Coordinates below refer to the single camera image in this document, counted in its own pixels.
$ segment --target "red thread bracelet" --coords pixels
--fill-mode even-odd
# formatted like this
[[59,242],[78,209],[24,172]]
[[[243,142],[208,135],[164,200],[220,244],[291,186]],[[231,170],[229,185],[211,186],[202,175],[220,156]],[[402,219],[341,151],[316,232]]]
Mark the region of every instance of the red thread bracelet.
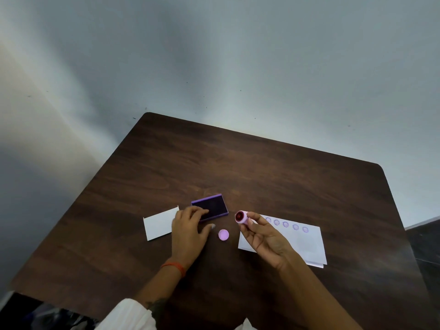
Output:
[[179,269],[181,275],[182,275],[182,278],[185,276],[186,271],[185,271],[184,267],[180,263],[178,263],[178,262],[167,262],[167,263],[163,264],[161,266],[161,268],[163,268],[164,266],[168,266],[168,265],[177,267]]

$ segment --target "pink cap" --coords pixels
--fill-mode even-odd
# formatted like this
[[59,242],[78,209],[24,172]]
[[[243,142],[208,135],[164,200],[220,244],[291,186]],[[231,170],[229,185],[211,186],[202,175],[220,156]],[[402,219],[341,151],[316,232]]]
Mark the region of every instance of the pink cap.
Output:
[[248,219],[247,211],[238,211],[238,212],[235,214],[235,221],[236,221],[237,223],[244,223],[244,224],[247,224],[247,219]]
[[226,241],[229,237],[229,232],[226,229],[222,229],[219,231],[219,239],[222,241]]

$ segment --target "tattoo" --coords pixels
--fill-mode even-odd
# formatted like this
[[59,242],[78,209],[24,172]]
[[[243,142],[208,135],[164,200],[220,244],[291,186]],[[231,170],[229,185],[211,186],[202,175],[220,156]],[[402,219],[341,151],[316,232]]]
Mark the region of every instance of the tattoo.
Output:
[[162,316],[166,302],[167,299],[165,298],[158,299],[155,302],[149,302],[149,301],[145,302],[146,308],[151,310],[151,316],[153,316],[156,322]]

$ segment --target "white card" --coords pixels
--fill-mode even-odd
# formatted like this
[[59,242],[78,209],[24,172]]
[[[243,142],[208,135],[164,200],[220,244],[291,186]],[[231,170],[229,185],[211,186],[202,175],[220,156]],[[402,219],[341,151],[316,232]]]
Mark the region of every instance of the white card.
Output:
[[175,209],[170,209],[168,211],[149,216],[148,218],[144,218],[143,224],[145,226],[147,241],[151,241],[154,238],[171,233],[171,224],[178,210],[179,206],[177,206]]
[[[283,220],[262,215],[270,224],[289,241],[292,248],[308,264],[324,267],[327,264],[321,229],[317,226]],[[239,249],[255,252],[242,233],[239,238]]]

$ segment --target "dark brown table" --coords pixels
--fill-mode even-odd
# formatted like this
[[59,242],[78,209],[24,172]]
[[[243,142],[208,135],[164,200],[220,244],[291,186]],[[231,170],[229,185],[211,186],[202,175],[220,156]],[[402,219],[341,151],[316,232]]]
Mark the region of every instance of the dark brown table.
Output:
[[[231,212],[168,302],[163,329],[303,329],[277,274],[237,249],[233,213],[321,227],[312,270],[365,329],[434,329],[436,315],[382,168],[318,150],[146,113],[12,282],[19,293],[102,319],[157,272],[171,236],[143,217],[222,193]],[[220,229],[230,237],[217,238]]]

